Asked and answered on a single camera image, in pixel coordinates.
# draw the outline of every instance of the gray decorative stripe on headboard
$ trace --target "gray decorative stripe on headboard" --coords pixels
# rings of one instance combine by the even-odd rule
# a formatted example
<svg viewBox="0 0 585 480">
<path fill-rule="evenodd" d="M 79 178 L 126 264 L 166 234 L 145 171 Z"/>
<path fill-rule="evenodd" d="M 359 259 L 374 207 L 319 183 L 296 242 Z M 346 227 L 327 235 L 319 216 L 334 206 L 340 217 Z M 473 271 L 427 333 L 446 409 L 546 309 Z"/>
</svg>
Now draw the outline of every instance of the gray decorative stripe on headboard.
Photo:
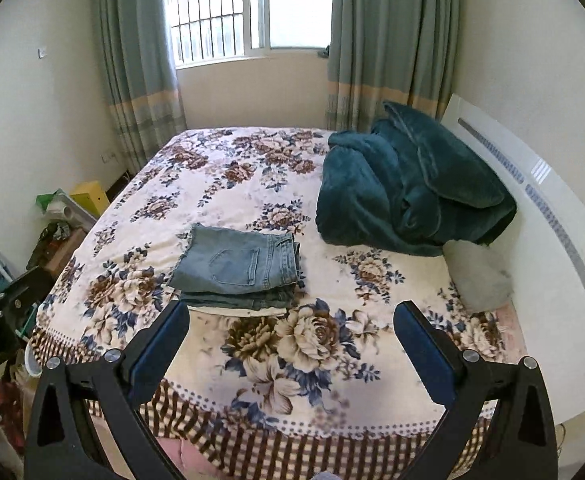
<svg viewBox="0 0 585 480">
<path fill-rule="evenodd" d="M 524 184 L 525 179 L 519 168 L 517 168 L 517 166 L 515 166 L 514 163 L 512 163 L 510 159 L 508 159 L 508 157 L 505 156 L 493 143 L 486 139 L 482 134 L 477 132 L 476 129 L 470 126 L 470 124 L 466 123 L 466 121 L 464 121 L 463 119 L 459 118 L 458 123 L 461 126 L 463 126 L 463 128 L 465 128 L 468 131 L 468 133 L 470 133 L 470 135 L 475 137 L 479 142 L 481 142 L 481 144 L 483 144 L 486 147 L 486 149 L 501 163 L 501 165 L 504 168 L 506 168 L 506 170 L 508 170 L 508 173 L 510 173 L 514 177 L 517 183 Z M 541 211 L 541 214 L 544 216 L 547 223 L 550 225 L 554 233 L 557 235 L 559 242 L 565 249 L 565 252 L 568 255 L 568 257 L 570 258 L 570 261 L 572 262 L 576 270 L 576 273 L 579 276 L 579 279 L 581 280 L 583 290 L 585 291 L 585 263 L 581 259 L 581 256 L 579 255 L 568 233 L 565 232 L 565 229 L 563 228 L 555 214 L 552 212 L 552 209 L 550 209 L 550 206 L 543 199 L 540 192 L 536 188 L 527 183 L 525 190 L 528 197 L 530 197 L 532 202 L 537 206 L 538 210 Z"/>
</svg>

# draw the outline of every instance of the bed sheet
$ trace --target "bed sheet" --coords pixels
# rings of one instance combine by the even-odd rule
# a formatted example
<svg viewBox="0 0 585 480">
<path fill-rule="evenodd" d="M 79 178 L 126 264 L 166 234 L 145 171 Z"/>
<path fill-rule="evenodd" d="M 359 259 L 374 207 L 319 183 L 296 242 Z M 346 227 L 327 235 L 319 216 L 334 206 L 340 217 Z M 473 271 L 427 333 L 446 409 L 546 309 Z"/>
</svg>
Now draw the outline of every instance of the bed sheet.
<svg viewBox="0 0 585 480">
<path fill-rule="evenodd" d="M 178 295 L 167 283 L 192 223 L 292 232 L 301 244 L 295 308 L 269 317 L 193 310 L 141 413 L 155 436 L 186 438 L 241 479 L 398 476 L 443 408 L 394 335 L 396 304 L 414 301 L 457 346 L 487 359 L 516 362 L 521 349 L 495 316 L 465 312 L 443 257 L 321 240 L 314 218 L 329 134 L 225 128 L 173 138 L 99 218 L 41 305 L 39 361 L 96 359 L 152 323 Z M 491 413 L 487 406 L 460 468 Z"/>
</svg>

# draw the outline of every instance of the denim shorts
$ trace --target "denim shorts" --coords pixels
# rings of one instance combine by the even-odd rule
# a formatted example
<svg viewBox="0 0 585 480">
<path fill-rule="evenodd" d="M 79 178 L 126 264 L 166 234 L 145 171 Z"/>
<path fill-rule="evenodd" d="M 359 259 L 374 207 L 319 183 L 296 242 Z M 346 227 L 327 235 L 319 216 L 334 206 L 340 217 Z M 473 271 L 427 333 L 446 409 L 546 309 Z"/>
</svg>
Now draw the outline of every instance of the denim shorts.
<svg viewBox="0 0 585 480">
<path fill-rule="evenodd" d="M 276 235 L 192 225 L 192 243 L 169 285 L 192 305 L 286 307 L 299 280 L 299 244 Z"/>
</svg>

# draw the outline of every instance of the window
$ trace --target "window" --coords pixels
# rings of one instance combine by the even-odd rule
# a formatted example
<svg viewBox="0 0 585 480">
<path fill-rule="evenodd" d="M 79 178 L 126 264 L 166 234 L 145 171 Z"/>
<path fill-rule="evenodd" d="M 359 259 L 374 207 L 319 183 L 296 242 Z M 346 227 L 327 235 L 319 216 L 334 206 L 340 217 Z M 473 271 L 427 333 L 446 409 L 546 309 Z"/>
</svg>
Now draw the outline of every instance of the window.
<svg viewBox="0 0 585 480">
<path fill-rule="evenodd" d="M 166 10 L 177 65 L 330 42 L 332 0 L 167 0 Z"/>
</svg>

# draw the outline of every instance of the window sill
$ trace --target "window sill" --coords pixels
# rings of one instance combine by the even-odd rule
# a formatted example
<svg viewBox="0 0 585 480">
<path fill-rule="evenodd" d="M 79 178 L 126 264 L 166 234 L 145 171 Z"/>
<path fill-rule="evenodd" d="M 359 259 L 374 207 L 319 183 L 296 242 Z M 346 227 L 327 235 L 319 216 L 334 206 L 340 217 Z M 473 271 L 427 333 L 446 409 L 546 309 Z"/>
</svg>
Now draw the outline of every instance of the window sill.
<svg viewBox="0 0 585 480">
<path fill-rule="evenodd" d="M 287 56 L 314 56 L 314 57 L 321 57 L 319 54 L 323 51 L 322 48 L 273 48 L 268 50 L 263 50 L 261 52 L 256 51 L 252 54 L 247 56 L 233 56 L 233 57 L 222 57 L 219 59 L 206 59 L 203 61 L 196 61 L 193 63 L 186 63 L 186 64 L 179 64 L 176 65 L 175 68 L 177 70 L 185 70 L 188 68 L 196 68 L 199 66 L 208 66 L 213 64 L 219 63 L 230 63 L 234 61 L 247 61 L 251 59 L 277 59 L 280 57 L 287 57 Z"/>
</svg>

